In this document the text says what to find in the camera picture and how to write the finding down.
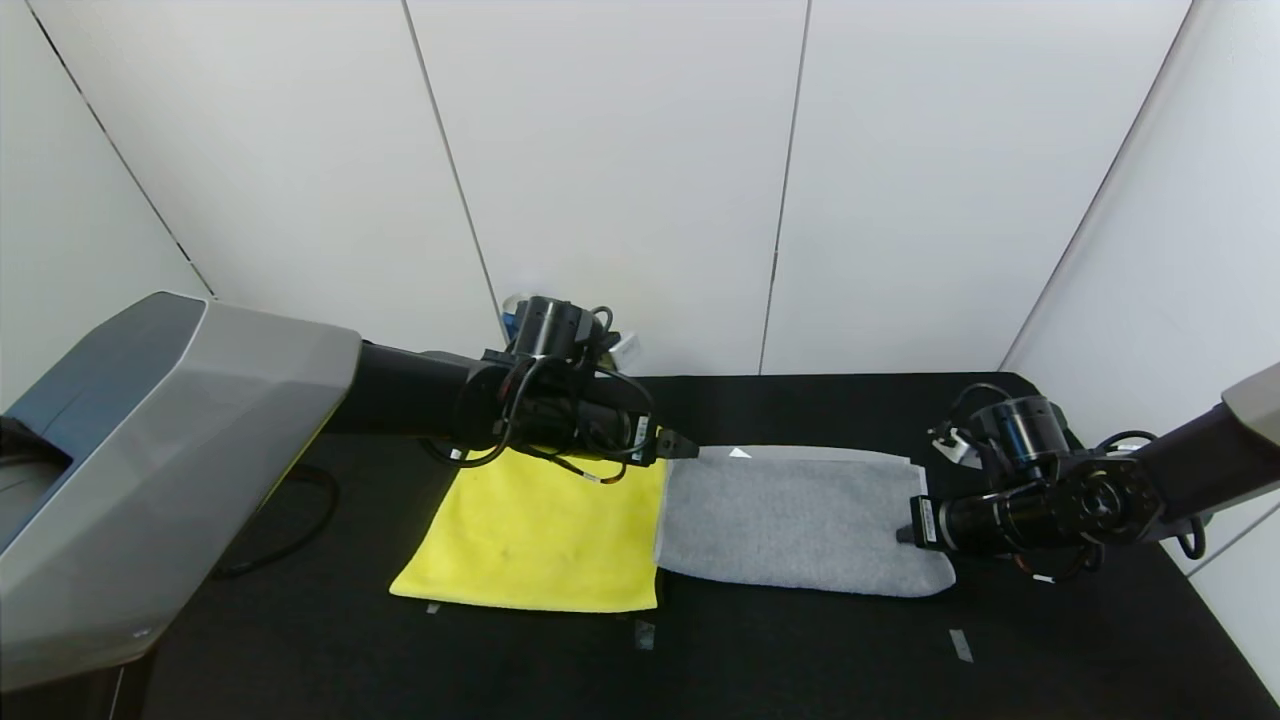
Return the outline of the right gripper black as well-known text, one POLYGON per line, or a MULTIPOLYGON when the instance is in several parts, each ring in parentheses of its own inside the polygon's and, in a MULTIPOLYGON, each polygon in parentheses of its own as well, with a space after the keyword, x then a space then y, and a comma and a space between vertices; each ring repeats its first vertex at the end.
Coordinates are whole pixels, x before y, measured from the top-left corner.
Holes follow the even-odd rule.
POLYGON ((946 553, 998 553, 1000 528, 993 503, 982 496, 910 500, 911 525, 900 527, 895 539, 922 550, 946 553))

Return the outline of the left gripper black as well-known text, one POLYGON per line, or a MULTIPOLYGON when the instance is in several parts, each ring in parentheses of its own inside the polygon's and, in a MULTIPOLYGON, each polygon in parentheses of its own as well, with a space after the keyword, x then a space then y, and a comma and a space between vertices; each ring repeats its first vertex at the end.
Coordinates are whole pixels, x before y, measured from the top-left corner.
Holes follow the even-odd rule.
POLYGON ((671 428, 660 428, 652 414, 581 401, 577 404, 577 443, 584 457, 643 466, 655 457, 695 459, 700 446, 671 428))

